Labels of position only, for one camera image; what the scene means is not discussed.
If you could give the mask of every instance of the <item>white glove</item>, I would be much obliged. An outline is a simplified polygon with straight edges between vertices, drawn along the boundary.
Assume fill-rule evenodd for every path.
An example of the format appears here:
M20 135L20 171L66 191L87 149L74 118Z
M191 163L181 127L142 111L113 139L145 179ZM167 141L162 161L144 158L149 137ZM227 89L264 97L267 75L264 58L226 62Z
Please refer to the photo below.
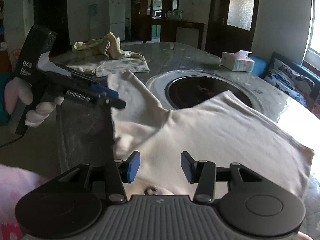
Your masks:
M33 100L31 87L28 82L15 77L5 86L4 89L4 107L8 114L12 114L18 98L30 105ZM41 102L35 110L27 112L25 124L29 127L38 127L55 109L56 105L61 105L63 97L56 97L54 102Z

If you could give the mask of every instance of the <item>sleeve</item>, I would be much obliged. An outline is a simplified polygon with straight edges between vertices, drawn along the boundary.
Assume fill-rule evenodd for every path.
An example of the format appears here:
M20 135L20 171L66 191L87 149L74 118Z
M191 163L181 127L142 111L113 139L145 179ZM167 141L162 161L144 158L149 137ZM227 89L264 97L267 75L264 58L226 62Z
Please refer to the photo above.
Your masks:
M5 126L7 125L9 121L9 114L7 111L4 109L4 87L10 80L10 75L9 74L3 74L0 75L0 126Z

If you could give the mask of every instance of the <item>frosted glass panel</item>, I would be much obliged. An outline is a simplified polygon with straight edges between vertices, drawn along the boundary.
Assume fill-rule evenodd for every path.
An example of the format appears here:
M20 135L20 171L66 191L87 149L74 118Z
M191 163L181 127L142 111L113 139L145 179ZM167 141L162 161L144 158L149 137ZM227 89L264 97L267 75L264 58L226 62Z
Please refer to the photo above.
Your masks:
M230 0L227 24L249 31L254 0Z

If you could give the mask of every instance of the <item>refrigerator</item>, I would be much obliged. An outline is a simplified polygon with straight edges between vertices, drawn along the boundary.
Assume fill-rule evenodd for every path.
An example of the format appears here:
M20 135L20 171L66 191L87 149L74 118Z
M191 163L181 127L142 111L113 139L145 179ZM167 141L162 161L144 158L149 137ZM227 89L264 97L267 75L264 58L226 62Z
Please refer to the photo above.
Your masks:
M109 0L109 31L121 41L125 39L124 16L125 0Z

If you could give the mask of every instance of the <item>dark doorway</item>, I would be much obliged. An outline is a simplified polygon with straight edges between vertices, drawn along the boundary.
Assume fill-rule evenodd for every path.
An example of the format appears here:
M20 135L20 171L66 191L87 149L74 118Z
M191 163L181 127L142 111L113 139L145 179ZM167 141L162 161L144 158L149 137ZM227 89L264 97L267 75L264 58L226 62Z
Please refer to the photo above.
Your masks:
M33 3L35 24L58 34L51 54L58 55L70 50L67 0L33 0Z
M205 51L251 50L259 0L211 0Z

